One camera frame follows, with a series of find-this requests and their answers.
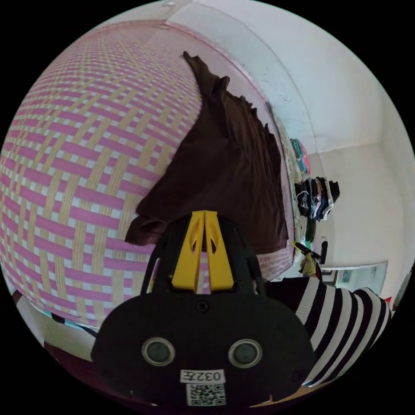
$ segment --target screw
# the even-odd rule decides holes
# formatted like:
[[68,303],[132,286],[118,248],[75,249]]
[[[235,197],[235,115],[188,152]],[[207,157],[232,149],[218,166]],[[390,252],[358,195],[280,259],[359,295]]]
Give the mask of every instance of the screw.
[[209,304],[206,301],[198,301],[196,303],[196,310],[200,313],[205,313],[209,310]]

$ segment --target folded clothes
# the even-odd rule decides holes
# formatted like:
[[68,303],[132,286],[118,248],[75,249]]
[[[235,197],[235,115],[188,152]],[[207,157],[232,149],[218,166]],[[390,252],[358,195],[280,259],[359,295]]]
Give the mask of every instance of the folded clothes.
[[268,125],[229,77],[213,75],[198,57],[183,54],[202,96],[200,115],[165,174],[139,203],[126,242],[156,243],[167,225],[192,211],[210,210],[237,222],[256,254],[285,248],[281,155]]

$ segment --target label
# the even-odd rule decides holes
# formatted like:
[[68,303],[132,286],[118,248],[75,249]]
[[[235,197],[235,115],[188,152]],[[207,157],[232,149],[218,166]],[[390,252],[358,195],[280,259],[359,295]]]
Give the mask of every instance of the label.
[[225,383],[225,372],[223,369],[218,370],[181,370],[181,383],[194,383],[198,385],[209,385]]

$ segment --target sticker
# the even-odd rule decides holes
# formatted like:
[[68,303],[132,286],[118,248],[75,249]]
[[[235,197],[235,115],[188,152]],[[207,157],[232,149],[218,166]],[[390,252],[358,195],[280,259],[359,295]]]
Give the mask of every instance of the sticker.
[[181,383],[195,383],[199,385],[225,383],[225,372],[219,370],[181,370]]
[[188,406],[220,406],[226,405],[225,385],[213,384],[186,384]]

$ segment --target person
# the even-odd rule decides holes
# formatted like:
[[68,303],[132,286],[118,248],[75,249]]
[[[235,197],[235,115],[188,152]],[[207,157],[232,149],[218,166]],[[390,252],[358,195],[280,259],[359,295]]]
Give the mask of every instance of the person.
[[310,254],[301,268],[303,278],[266,282],[265,291],[293,310],[307,330],[317,362],[303,385],[314,387],[343,375],[373,346],[392,314],[369,288],[351,292],[324,284]]

